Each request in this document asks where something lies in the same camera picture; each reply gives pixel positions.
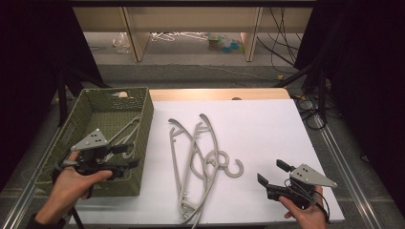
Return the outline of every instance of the metal rail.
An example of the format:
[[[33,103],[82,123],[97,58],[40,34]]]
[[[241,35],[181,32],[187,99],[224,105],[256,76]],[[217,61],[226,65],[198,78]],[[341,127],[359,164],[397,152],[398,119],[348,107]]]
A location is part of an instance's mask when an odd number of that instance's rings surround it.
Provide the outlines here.
[[[320,127],[322,126],[322,119],[320,116],[315,118],[317,125]],[[360,185],[355,178],[352,169],[350,168],[347,160],[345,159],[342,151],[340,150],[336,140],[333,137],[333,134],[330,131],[328,125],[325,128],[321,129],[322,137],[325,139],[325,142],[328,145],[330,150],[330,154],[333,157],[333,160],[339,169],[342,178],[344,179],[346,185],[348,186],[348,190],[352,195],[352,199],[357,206],[357,209],[364,220],[367,228],[369,229],[377,229],[382,228],[381,224],[379,223],[373,207],[370,205],[369,201],[367,200],[366,195],[364,194],[363,190],[361,189]]]
[[[42,165],[45,163],[45,159],[47,158],[50,149],[60,132],[60,129],[60,127],[57,128],[56,133],[53,135],[53,138],[45,151],[45,154],[42,155],[41,159],[38,162],[38,165],[34,169],[29,182],[25,186],[18,200],[14,203],[11,210],[9,211],[9,214],[6,217],[6,221],[3,224],[2,228],[17,228],[20,225],[21,220],[27,212],[27,209],[30,206],[36,191],[36,187],[34,184],[35,178],[39,174]]]

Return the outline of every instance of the gray floor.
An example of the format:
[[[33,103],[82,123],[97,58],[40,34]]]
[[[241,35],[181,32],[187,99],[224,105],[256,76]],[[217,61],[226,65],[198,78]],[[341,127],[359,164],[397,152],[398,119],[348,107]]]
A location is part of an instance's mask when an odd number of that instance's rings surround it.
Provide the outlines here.
[[[227,34],[228,37],[240,39],[238,34]],[[131,54],[117,53],[112,46],[113,33],[86,33],[89,46],[105,83],[114,87],[147,86],[157,88],[259,88],[275,85],[277,77],[287,77],[290,73],[277,72],[271,66],[269,52],[260,44],[256,46],[253,62],[245,62],[241,52],[223,53],[210,48],[206,42],[185,36],[175,36],[175,41],[150,41],[142,62],[134,63]],[[272,47],[272,41],[267,34],[260,38]],[[291,46],[299,47],[299,39],[295,34],[288,35]],[[289,58],[285,47],[276,45],[276,51]],[[273,59],[278,70],[295,72],[283,60]],[[304,79],[288,85],[291,95],[301,94],[300,86]],[[375,211],[381,228],[405,228],[405,220],[397,210],[373,168],[360,159],[362,151],[357,145],[345,120],[339,117],[337,109],[333,108],[329,99],[328,128],[333,134],[342,154],[348,161],[361,190]],[[50,104],[48,116],[38,130],[32,146],[26,152],[20,164],[14,171],[9,183],[0,194],[0,223],[3,225],[9,211],[21,195],[25,184],[30,180],[30,174],[46,151],[58,123],[58,104],[55,100]],[[321,161],[327,177],[336,181],[339,187],[334,189],[338,203],[342,208],[345,220],[330,225],[330,228],[367,228],[360,215],[348,186],[345,184],[339,169],[332,159],[330,148],[320,131],[307,128],[309,138],[316,154]],[[36,212],[46,197],[36,193],[20,226],[24,228],[28,217]],[[298,228],[294,224],[269,225],[266,228]]]

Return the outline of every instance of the cable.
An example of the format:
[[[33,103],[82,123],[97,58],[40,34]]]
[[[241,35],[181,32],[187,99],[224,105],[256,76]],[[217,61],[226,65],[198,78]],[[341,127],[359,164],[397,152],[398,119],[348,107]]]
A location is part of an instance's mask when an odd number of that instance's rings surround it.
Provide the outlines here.
[[[77,228],[84,229],[83,222],[81,221],[80,216],[78,215],[78,213],[74,207],[72,208],[71,212],[72,212],[72,215],[74,216]]]
[[[317,192],[317,191],[314,191],[316,194],[318,194],[324,201],[325,201],[325,204],[327,205],[327,208],[328,208],[328,212],[325,210],[325,208],[324,207],[322,207],[322,205],[321,204],[319,204],[318,202],[316,202],[317,204],[316,204],[316,206],[319,208],[319,209],[321,209],[322,210],[322,212],[325,214],[325,220],[326,220],[326,222],[327,223],[330,223],[330,207],[329,207],[329,205],[328,205],[328,202],[327,202],[327,200],[325,199],[325,197],[322,195],[322,194],[320,194],[319,192]]]
[[[298,35],[298,33],[295,33],[295,34],[297,35],[297,37],[298,37],[298,39],[300,40],[300,42],[303,41],[302,38]]]
[[[286,46],[286,47],[291,48],[291,49],[294,49],[294,50],[298,50],[298,48],[295,48],[295,47],[289,46],[289,45],[287,45],[287,44],[283,44],[283,43],[281,43],[281,42],[279,42],[279,41],[276,41],[276,40],[270,35],[270,33],[267,33],[267,35],[268,35],[268,37],[270,37],[271,40],[273,40],[274,42],[276,42],[276,43],[279,44],[279,45]]]
[[[302,120],[305,121],[305,124],[307,125],[307,127],[310,128],[310,129],[312,129],[312,130],[321,130],[321,129],[323,129],[323,128],[326,126],[326,124],[327,124],[327,121],[325,120],[325,118],[324,118],[323,116],[319,115],[319,110],[315,108],[314,103],[313,103],[312,100],[303,100],[303,101],[300,103],[299,101],[301,100],[301,97],[302,97],[302,95],[300,96],[300,98],[297,98],[297,99],[299,99],[299,100],[297,100],[297,101],[295,102],[295,104],[296,104],[298,110],[300,110],[300,111],[299,111],[299,114],[300,114],[300,116],[302,117]],[[308,109],[304,109],[304,108],[301,106],[301,104],[302,104],[303,102],[309,102],[309,103],[310,103],[310,107],[309,107]],[[319,115],[319,117],[321,118],[321,120],[322,120],[322,125],[321,125],[321,127],[314,127],[314,126],[311,126],[311,125],[309,124],[310,118],[313,117],[313,116],[315,116],[315,115]]]
[[[269,8],[269,9],[270,9],[271,16],[273,17],[273,20],[276,23],[276,26],[277,26],[277,29],[278,29],[276,42],[277,42],[279,34],[281,34],[281,36],[284,38],[284,41],[286,42],[286,45],[288,47],[289,56],[291,57],[292,61],[295,62],[296,57],[295,57],[294,53],[292,52],[291,48],[289,47],[287,36],[286,36],[286,27],[284,25],[284,11],[285,11],[285,8],[281,8],[281,22],[280,22],[280,25],[278,24],[277,19],[275,18],[272,9],[271,8]]]
[[[250,73],[235,73],[235,72],[232,72],[232,71],[230,71],[230,70],[221,69],[221,68],[206,67],[206,66],[204,66],[204,65],[198,65],[198,66],[203,67],[203,68],[205,68],[205,69],[209,69],[209,70],[219,70],[219,71],[224,71],[224,72],[226,72],[226,73],[233,73],[233,74],[237,74],[237,75],[252,76],[252,77],[255,77],[255,78],[258,78],[258,79],[264,79],[264,80],[270,80],[270,81],[272,81],[272,80],[279,80],[279,79],[276,79],[276,78],[273,78],[273,79],[270,79],[270,78],[262,78],[262,77],[260,77],[260,76],[257,76],[257,75],[254,75],[254,74],[250,74]]]
[[[287,181],[293,182],[297,187],[299,187],[299,188],[303,191],[303,194],[300,194],[300,193],[296,192],[295,190],[291,189],[291,187],[290,187],[289,185],[287,185]],[[286,179],[286,180],[284,181],[284,185],[286,185],[286,187],[287,187],[292,193],[294,193],[294,194],[300,196],[301,198],[306,199],[306,200],[309,201],[310,203],[313,202],[313,198],[304,190],[304,188],[301,187],[297,182],[293,181],[292,179]]]
[[[266,46],[259,37],[257,37],[257,40],[265,47],[265,49],[267,49],[268,51],[270,51],[272,54],[277,55],[279,58],[283,59],[284,61],[286,61],[290,66],[294,66],[294,63],[292,63],[291,61],[285,59],[281,54],[277,53],[274,51],[274,47],[273,49],[269,48],[268,46]]]

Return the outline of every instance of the floor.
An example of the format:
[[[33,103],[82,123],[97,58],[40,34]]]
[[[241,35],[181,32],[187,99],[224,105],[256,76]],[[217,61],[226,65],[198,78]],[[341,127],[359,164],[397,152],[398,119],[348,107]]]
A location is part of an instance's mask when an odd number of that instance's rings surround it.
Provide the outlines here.
[[[114,87],[147,86],[157,88],[259,88],[272,87],[280,78],[295,73],[285,60],[271,56],[262,44],[258,43],[252,62],[245,61],[242,52],[224,53],[218,48],[210,47],[204,37],[206,33],[176,34],[170,37],[164,35],[150,40],[146,54],[139,63],[135,63],[132,55],[117,53],[113,46],[114,40],[119,39],[118,33],[85,33],[95,61],[105,83]],[[239,34],[223,33],[231,39],[240,40]],[[260,34],[261,41],[270,49],[274,42],[271,40],[277,34]],[[288,44],[299,48],[302,34],[288,34]],[[274,50],[288,61],[293,61],[288,49],[280,44],[274,45]],[[290,95],[301,95],[300,90],[304,78],[287,86]],[[297,109],[309,108],[310,102],[299,100]],[[307,131],[316,154],[321,161],[326,176],[339,183],[333,192],[344,212],[345,220],[329,226],[329,228],[405,228],[405,220],[397,210],[387,190],[381,184],[375,171],[365,160],[361,159],[362,151],[352,136],[344,117],[328,97],[328,125],[323,130],[312,130],[318,124],[313,116],[309,119]],[[0,194],[0,223],[4,228],[24,228],[28,217],[36,212],[46,200],[46,197],[33,189],[32,198],[26,205],[18,202],[21,195],[30,190],[26,184],[32,183],[32,174],[43,152],[46,152],[50,139],[57,130],[58,104],[57,98],[50,104],[48,116],[26,152],[9,183]],[[336,155],[345,159],[349,168],[349,176],[342,171],[342,165],[336,160]],[[357,194],[363,196],[358,200]],[[376,221],[369,221],[367,214],[360,208],[368,203],[375,215]],[[26,211],[20,211],[16,206],[27,206]],[[10,213],[19,212],[21,218],[10,218]],[[261,228],[298,228],[297,224],[271,224]]]

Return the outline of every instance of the black cable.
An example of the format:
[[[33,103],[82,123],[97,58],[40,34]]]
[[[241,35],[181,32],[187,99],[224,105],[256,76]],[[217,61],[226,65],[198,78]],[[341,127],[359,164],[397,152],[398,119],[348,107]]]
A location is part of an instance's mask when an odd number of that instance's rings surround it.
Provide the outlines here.
[[[316,194],[318,194],[324,201],[325,201],[325,204],[327,205],[327,208],[328,208],[328,212],[325,210],[325,208],[321,205],[321,204],[319,204],[318,202],[316,202],[316,206],[319,208],[319,209],[321,209],[321,211],[324,213],[324,215],[325,215],[325,220],[326,220],[326,223],[330,223],[330,207],[329,207],[329,205],[328,205],[328,202],[327,202],[327,200],[325,199],[325,197],[322,195],[322,194],[320,194],[319,192],[317,192],[317,191],[314,191]]]
[[[300,42],[303,41],[302,38],[298,35],[298,33],[295,33],[295,34],[297,35],[297,37],[298,37],[298,39],[300,40]]]
[[[276,23],[277,30],[278,30],[276,41],[277,41],[278,35],[281,34],[281,36],[284,38],[284,41],[287,44],[289,56],[291,57],[291,60],[295,62],[296,57],[295,57],[294,53],[292,52],[291,48],[289,47],[288,40],[287,40],[287,35],[286,35],[286,27],[284,25],[284,11],[285,11],[285,8],[281,8],[281,22],[280,22],[280,25],[278,24],[277,19],[274,16],[273,10],[271,8],[269,8],[269,9],[270,9],[271,16],[273,17],[273,20]]]
[[[284,61],[286,61],[290,66],[294,66],[294,63],[290,62],[289,60],[285,59],[281,54],[275,52],[274,50],[272,50],[271,48],[269,48],[268,46],[266,46],[262,40],[260,40],[259,37],[257,37],[257,40],[265,47],[265,49],[267,49],[268,51],[270,51],[272,54],[277,55],[277,57],[283,59]]]
[[[281,8],[281,22],[280,22],[279,31],[281,32],[281,34],[282,34],[281,36],[284,38],[284,41],[287,44],[289,56],[291,57],[292,61],[295,62],[296,57],[295,57],[294,53],[292,52],[291,47],[288,44],[288,40],[287,40],[286,26],[284,25],[284,12],[285,12],[285,8]]]
[[[83,222],[81,221],[80,216],[78,215],[78,213],[74,207],[72,208],[71,212],[72,212],[72,215],[74,216],[75,222],[77,224],[77,228],[84,229]]]
[[[276,40],[270,35],[270,33],[267,33],[267,35],[268,35],[268,37],[270,37],[271,40],[273,40],[273,41],[276,42],[277,44],[279,44],[279,45],[281,45],[281,46],[286,46],[286,47],[288,47],[288,45],[283,44],[283,43],[281,43],[281,42],[279,42],[279,41],[276,41]],[[290,47],[291,49],[298,50],[298,48],[295,48],[295,47],[292,47],[292,46],[289,46],[289,47]]]
[[[273,54],[275,53],[275,51],[274,51],[275,46],[276,46],[276,43],[273,44],[273,48],[271,49],[271,55],[270,55],[271,67],[273,67],[273,69],[274,69],[275,71],[277,71],[277,72],[280,72],[280,73],[289,73],[289,72],[284,72],[284,71],[281,71],[281,70],[277,69],[276,66],[274,65],[274,63],[273,63]]]
[[[302,100],[300,102],[302,96],[303,95],[301,95],[300,98],[297,98],[298,100],[295,102],[295,104],[296,104],[297,108],[300,110],[299,114],[302,117],[302,120],[305,121],[305,124],[307,125],[307,127],[312,129],[312,130],[321,130],[321,129],[325,128],[325,126],[327,125],[327,122],[326,122],[326,120],[325,120],[325,118],[323,116],[319,115],[319,110],[314,108],[313,101],[311,101],[311,100]],[[310,107],[308,109],[303,108],[301,106],[301,104],[303,102],[309,102]],[[313,126],[311,126],[309,124],[310,119],[312,117],[314,118],[315,115],[318,115],[322,120],[322,125],[320,127],[313,127]]]

